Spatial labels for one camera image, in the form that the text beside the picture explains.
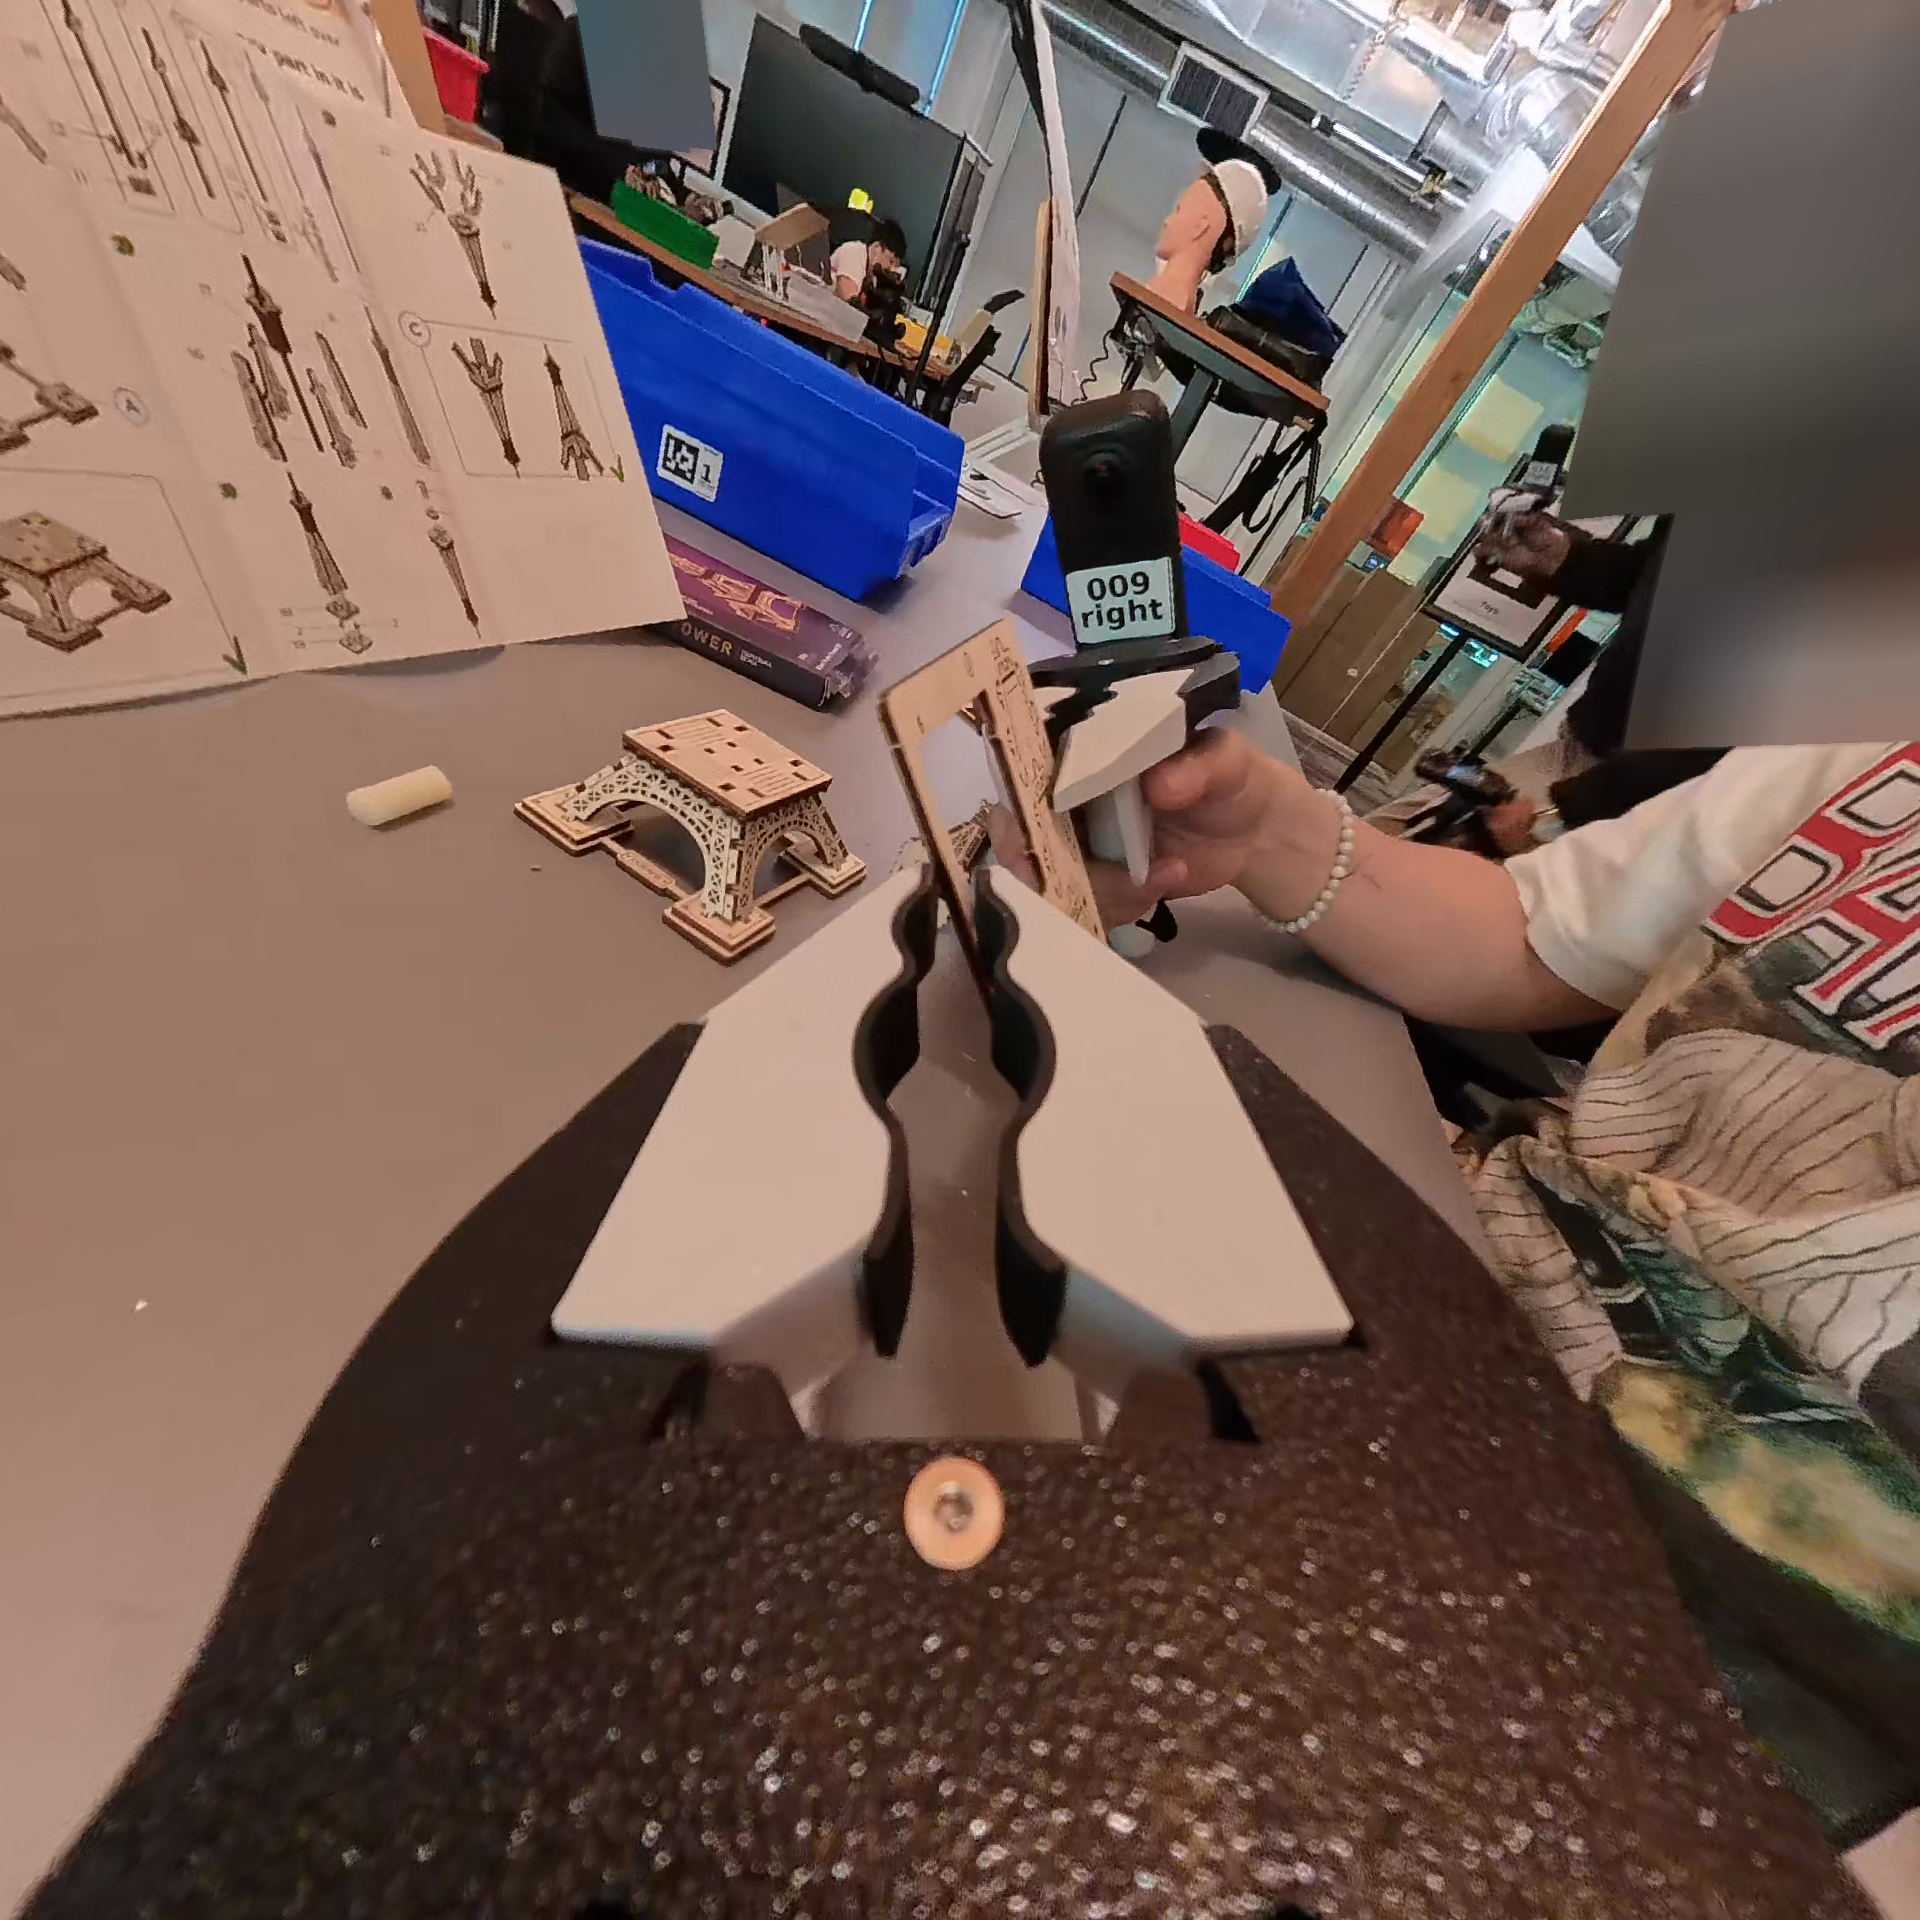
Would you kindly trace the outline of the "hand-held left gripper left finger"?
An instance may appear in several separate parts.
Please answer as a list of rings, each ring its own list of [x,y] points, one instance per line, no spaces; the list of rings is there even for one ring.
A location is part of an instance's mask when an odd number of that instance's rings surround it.
[[[901,867],[697,1027],[551,1311],[557,1342],[766,1369],[801,1426],[873,1426],[916,1290],[911,1147],[941,892]]]

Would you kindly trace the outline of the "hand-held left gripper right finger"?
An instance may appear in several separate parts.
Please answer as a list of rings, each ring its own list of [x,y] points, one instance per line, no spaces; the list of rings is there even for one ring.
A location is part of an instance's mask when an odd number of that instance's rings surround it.
[[[996,1298],[1031,1369],[1111,1426],[1145,1376],[1334,1352],[1357,1318],[1216,1048],[1162,984],[1006,868],[974,879],[992,1068]]]

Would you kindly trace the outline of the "wooden parts sheet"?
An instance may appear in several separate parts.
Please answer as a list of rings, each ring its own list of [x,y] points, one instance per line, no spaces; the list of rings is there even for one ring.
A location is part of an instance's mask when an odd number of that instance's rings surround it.
[[[1091,938],[1104,938],[1104,923],[1091,892],[1088,867],[1075,829],[1052,807],[1053,750],[1046,734],[1037,683],[1012,620],[970,636],[918,671],[885,689],[875,700],[879,724],[894,752],[916,829],[933,867],[933,882],[951,926],[983,1000],[992,994],[989,963],[974,927],[970,879],[959,862],[951,829],[941,824],[933,788],[926,775],[926,741],[959,715],[974,717],[986,738],[1012,810],[1037,860],[1037,892]]]

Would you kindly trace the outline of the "grey desk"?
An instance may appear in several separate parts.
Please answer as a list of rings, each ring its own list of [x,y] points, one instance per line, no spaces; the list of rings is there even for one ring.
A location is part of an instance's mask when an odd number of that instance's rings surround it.
[[[1242,1917],[1369,1905],[1387,1811],[1280,1758],[1286,1477],[1075,1448],[996,1311],[1012,1112],[951,938],[873,1426],[660,1432],[560,1292],[766,963],[512,801],[740,694],[881,882],[873,705],[640,638],[3,731],[7,1917]],[[363,829],[435,765],[443,807]]]

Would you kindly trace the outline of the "person's right hand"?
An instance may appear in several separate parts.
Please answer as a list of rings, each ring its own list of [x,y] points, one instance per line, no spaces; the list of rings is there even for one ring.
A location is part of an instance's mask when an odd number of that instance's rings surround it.
[[[1207,731],[1140,779],[1151,810],[1146,899],[1232,887],[1293,938],[1310,935],[1357,867],[1357,818],[1242,734]]]

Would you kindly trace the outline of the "mannequin head with helmet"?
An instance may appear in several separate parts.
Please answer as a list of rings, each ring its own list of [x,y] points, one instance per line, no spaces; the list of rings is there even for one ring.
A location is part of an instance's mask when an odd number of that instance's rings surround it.
[[[1185,316],[1199,316],[1202,289],[1227,273],[1261,234],[1282,172],[1232,132],[1199,128],[1199,176],[1170,212],[1156,241],[1156,273],[1146,289]]]

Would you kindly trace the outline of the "tagged blue storage bin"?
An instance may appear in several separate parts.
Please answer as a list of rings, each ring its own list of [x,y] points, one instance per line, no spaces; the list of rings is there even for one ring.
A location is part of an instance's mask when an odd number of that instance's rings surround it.
[[[581,241],[656,495],[863,602],[951,532],[962,438],[638,253]]]

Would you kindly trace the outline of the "wooden workbench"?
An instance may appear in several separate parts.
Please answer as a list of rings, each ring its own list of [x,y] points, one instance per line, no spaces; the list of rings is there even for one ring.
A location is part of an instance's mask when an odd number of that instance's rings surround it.
[[[565,187],[565,204],[570,219],[578,223],[578,227],[582,230],[582,239],[591,239],[594,244],[606,244],[610,250],[621,253],[635,253],[646,263],[651,263],[651,275],[653,280],[660,280],[660,288],[665,289],[678,289],[678,288],[697,288],[704,289],[710,300],[745,316],[749,322],[780,333],[789,343],[798,343],[801,350],[843,364],[854,374],[859,374],[863,380],[875,380],[879,385],[891,389],[896,382],[916,382],[926,380],[930,382],[937,392],[959,385],[965,389],[974,374],[962,369],[959,357],[927,357],[926,364],[913,356],[901,356],[901,353],[887,353],[887,350],[875,350],[869,339],[843,339],[840,333],[832,333],[831,328],[816,325],[813,318],[807,318],[805,311],[794,308],[789,301],[771,300],[766,293],[756,293],[752,288],[724,280],[720,275],[710,275],[704,268],[697,268],[693,263],[678,260],[675,253],[669,253],[665,246],[660,246],[656,241],[626,227],[610,206],[594,204],[591,197],[575,193],[570,187]]]

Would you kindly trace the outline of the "purple puzzle box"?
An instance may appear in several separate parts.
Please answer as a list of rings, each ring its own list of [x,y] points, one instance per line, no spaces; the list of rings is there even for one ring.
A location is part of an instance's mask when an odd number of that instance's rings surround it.
[[[863,694],[875,655],[846,620],[678,537],[662,542],[686,612],[653,622],[653,638],[710,658],[805,708],[840,708]]]

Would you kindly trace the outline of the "wooden tower base model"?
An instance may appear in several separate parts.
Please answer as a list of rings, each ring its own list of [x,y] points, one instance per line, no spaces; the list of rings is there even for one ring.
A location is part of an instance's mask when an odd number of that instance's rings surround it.
[[[774,903],[798,887],[836,899],[866,879],[831,810],[832,778],[732,708],[624,734],[624,755],[587,779],[516,801],[516,818],[570,858],[591,850],[665,899],[662,926],[722,965],[766,946]],[[678,825],[697,884],[638,844],[647,819]]]

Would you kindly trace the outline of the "black computer monitor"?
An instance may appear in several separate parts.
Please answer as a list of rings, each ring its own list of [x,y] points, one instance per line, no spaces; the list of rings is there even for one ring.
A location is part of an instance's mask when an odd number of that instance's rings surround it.
[[[732,197],[776,212],[780,193],[794,193],[832,212],[866,192],[903,227],[906,260],[926,275],[948,227],[970,217],[974,168],[959,132],[873,95],[798,33],[756,20],[722,172]]]

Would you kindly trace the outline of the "green storage bin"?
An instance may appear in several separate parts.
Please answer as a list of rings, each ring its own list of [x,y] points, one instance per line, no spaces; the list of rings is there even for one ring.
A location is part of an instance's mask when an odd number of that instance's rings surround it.
[[[671,253],[671,260],[699,273],[711,273],[720,234],[678,204],[662,202],[628,180],[617,180],[610,187],[610,212],[626,230],[638,234],[651,246]]]

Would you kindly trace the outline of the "paper instruction sheet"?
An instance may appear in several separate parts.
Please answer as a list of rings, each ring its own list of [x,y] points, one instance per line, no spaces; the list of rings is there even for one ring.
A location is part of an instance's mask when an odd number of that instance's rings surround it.
[[[371,3],[3,3],[3,715],[686,612],[542,168]]]

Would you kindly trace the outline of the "silver air duct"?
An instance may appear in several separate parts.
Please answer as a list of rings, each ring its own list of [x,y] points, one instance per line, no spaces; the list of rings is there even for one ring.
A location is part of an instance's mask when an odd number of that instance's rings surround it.
[[[1046,3],[1060,51],[1414,260],[1491,176],[1506,3]]]

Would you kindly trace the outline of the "wooden post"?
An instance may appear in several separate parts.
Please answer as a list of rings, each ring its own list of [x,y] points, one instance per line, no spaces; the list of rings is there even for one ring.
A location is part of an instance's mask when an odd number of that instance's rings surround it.
[[[1407,473],[1440,434],[1523,301],[1567,253],[1576,227],[1628,164],[1654,113],[1681,94],[1684,81],[1736,9],[1738,3],[1660,6],[1646,33],[1451,318],[1447,335],[1433,345],[1393,412],[1363,450],[1363,460],[1329,504],[1313,537],[1274,578],[1274,608],[1286,620],[1310,616],[1357,542],[1379,528]]]

